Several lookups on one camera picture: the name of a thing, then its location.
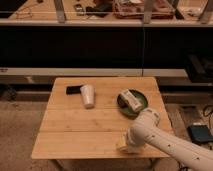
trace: green plate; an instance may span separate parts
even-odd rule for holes
[[[139,91],[137,90],[129,90],[142,104],[142,110],[145,109],[148,106],[147,98]],[[117,104],[120,112],[124,114],[127,117],[135,118],[138,116],[138,113],[135,113],[130,107],[128,107],[120,95],[117,97]]]

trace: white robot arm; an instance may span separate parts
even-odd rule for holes
[[[146,108],[140,112],[126,134],[126,144],[139,147],[148,143],[167,153],[191,169],[213,170],[213,152],[190,143],[159,128],[160,115],[154,109]]]

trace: table leg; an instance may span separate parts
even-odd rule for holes
[[[58,171],[66,171],[63,166],[56,159],[50,159],[50,162],[56,167]]]
[[[151,165],[149,166],[150,170],[155,170],[155,166],[159,163],[160,158],[150,159]]]

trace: white cup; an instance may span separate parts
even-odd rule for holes
[[[94,107],[95,89],[92,85],[86,84],[80,88],[84,107],[87,109]]]

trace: wooden table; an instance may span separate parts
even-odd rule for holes
[[[66,95],[67,86],[92,84],[95,108],[85,109],[80,94]],[[116,150],[116,142],[132,124],[117,108],[123,89],[136,89],[149,107],[161,114],[159,127],[173,133],[161,94],[153,77],[57,78],[33,148],[33,159],[161,158],[165,153],[146,145],[140,154]]]

